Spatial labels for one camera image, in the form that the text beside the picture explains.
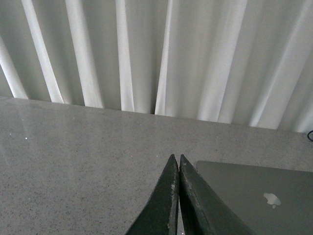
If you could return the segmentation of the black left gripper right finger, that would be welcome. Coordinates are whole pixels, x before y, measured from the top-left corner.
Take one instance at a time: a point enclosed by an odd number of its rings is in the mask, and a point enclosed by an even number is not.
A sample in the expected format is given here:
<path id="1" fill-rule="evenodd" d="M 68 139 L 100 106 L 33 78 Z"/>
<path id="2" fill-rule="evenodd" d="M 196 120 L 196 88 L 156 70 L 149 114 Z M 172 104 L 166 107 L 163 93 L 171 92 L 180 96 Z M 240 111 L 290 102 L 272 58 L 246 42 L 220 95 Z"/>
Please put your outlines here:
<path id="1" fill-rule="evenodd" d="M 184 155 L 179 166 L 179 200 L 186 235 L 253 235 Z"/>

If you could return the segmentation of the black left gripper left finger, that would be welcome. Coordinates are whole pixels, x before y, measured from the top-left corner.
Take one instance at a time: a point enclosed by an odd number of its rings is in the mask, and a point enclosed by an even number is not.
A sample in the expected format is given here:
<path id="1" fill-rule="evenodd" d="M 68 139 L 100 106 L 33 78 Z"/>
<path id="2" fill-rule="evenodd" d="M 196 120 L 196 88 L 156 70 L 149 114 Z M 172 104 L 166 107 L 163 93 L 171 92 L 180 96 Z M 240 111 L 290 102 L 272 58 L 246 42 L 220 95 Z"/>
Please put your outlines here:
<path id="1" fill-rule="evenodd" d="M 179 168 L 172 154 L 128 235 L 175 235 L 178 229 Z"/>

